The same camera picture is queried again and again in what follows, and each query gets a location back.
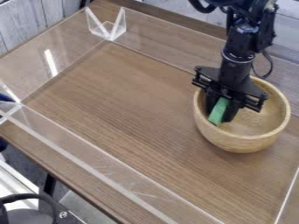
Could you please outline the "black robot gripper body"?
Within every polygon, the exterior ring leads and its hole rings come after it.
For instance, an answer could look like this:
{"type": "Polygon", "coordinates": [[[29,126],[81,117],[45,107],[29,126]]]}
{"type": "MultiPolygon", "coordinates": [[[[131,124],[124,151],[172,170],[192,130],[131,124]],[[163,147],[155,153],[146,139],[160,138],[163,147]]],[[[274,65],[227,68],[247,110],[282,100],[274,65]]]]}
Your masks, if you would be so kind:
{"type": "Polygon", "coordinates": [[[204,93],[214,92],[230,101],[240,103],[240,108],[259,112],[268,96],[266,91],[254,83],[250,76],[242,81],[224,83],[220,80],[220,69],[210,66],[196,66],[191,84],[203,89],[204,93]]]}

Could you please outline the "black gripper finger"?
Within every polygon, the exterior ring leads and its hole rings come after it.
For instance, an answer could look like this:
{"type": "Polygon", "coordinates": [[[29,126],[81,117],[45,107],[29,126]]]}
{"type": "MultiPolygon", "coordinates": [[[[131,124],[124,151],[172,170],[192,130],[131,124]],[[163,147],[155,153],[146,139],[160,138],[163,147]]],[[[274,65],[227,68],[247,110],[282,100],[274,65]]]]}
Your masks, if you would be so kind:
{"type": "Polygon", "coordinates": [[[206,93],[206,110],[207,110],[207,114],[211,113],[211,111],[214,110],[214,107],[219,101],[220,96],[214,93],[214,92],[207,92],[206,93]]]}
{"type": "Polygon", "coordinates": [[[226,108],[226,112],[222,119],[224,123],[230,123],[234,120],[235,115],[239,112],[239,109],[240,109],[240,103],[238,101],[231,101],[226,108]]]}

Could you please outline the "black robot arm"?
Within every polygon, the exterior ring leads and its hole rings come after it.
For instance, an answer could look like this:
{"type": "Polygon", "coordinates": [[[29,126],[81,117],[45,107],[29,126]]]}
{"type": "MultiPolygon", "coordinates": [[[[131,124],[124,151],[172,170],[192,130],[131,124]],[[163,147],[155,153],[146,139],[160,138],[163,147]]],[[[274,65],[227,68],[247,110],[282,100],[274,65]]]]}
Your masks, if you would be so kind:
{"type": "Polygon", "coordinates": [[[256,55],[266,54],[275,32],[276,0],[188,0],[195,10],[227,15],[227,42],[220,67],[196,66],[192,84],[206,94],[206,113],[214,125],[230,123],[243,108],[260,111],[267,92],[254,83],[256,55]]]}

